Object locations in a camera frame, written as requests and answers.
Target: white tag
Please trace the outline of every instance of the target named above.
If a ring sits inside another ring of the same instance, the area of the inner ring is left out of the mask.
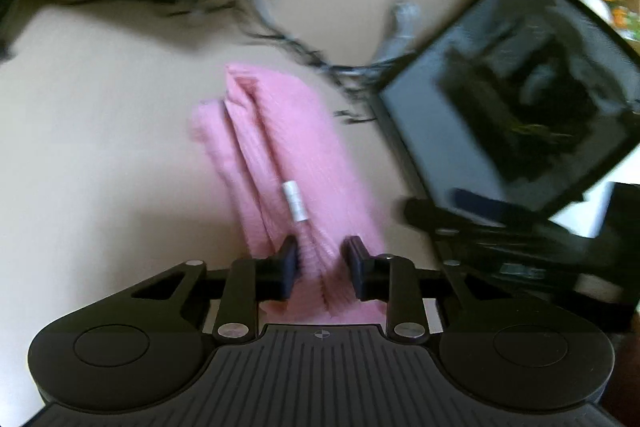
[[[309,219],[306,215],[305,205],[302,203],[302,197],[300,197],[298,184],[295,181],[285,182],[282,184],[282,190],[287,198],[287,203],[289,203],[293,221],[299,223]]]

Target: circular cap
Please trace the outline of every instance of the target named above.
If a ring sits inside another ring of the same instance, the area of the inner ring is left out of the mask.
[[[407,339],[419,339],[425,334],[424,326],[415,322],[403,322],[394,328],[396,335]]]
[[[442,334],[440,360],[460,387],[528,411],[573,407],[596,396],[613,369],[607,336],[535,298],[477,301]]]
[[[545,367],[562,360],[568,344],[557,331],[518,325],[499,331],[494,337],[494,347],[509,362],[522,367]]]
[[[241,339],[249,332],[249,328],[244,324],[229,322],[218,328],[218,334],[226,339]]]
[[[149,348],[149,337],[131,326],[100,326],[83,333],[74,344],[84,363],[118,367],[139,359]]]

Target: black device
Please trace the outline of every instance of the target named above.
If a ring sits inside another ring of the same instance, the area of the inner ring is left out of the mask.
[[[441,259],[628,329],[640,188],[613,187],[596,239],[549,221],[640,143],[640,58],[609,25],[578,0],[476,0],[370,103]],[[594,277],[615,295],[580,293]]]
[[[371,257],[358,237],[342,253],[355,295],[388,302],[384,331],[258,331],[258,302],[290,295],[297,250],[289,237],[229,270],[188,261],[53,322],[30,347],[46,406],[26,425],[618,425],[596,405],[614,361],[596,326],[461,267]]]

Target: pink towel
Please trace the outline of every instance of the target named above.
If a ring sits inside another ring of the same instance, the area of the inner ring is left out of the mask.
[[[340,245],[359,235],[383,253],[374,206],[316,94],[293,76],[252,66],[226,67],[226,98],[203,103],[196,137],[231,192],[249,251],[272,255],[293,233],[301,276],[286,303],[266,303],[272,323],[384,323],[384,306],[359,302]],[[294,223],[282,190],[294,180],[308,220]]]

